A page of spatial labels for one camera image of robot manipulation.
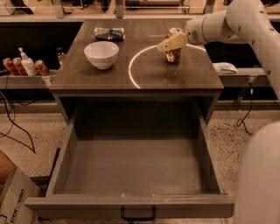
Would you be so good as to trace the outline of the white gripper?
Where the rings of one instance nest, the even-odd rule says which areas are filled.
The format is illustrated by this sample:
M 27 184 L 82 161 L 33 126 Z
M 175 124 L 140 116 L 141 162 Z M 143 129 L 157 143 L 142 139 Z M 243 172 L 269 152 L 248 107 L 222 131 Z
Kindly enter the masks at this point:
M 161 53 L 176 50 L 184 47 L 188 41 L 193 45 L 205 44 L 206 41 L 203 35 L 204 20 L 205 16 L 187 20 L 185 22 L 185 32 L 173 33 L 169 38 L 157 45 L 157 50 Z

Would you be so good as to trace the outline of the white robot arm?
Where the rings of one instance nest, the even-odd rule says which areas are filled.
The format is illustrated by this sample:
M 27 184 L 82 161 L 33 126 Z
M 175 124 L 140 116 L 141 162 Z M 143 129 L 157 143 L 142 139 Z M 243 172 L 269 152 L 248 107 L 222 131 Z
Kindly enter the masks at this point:
M 223 11 L 188 20 L 157 45 L 169 52 L 188 44 L 244 43 L 250 46 L 270 89 L 280 95 L 280 34 L 262 0 L 233 0 Z M 232 224 L 280 224 L 280 122 L 267 124 L 248 140 L 241 158 Z

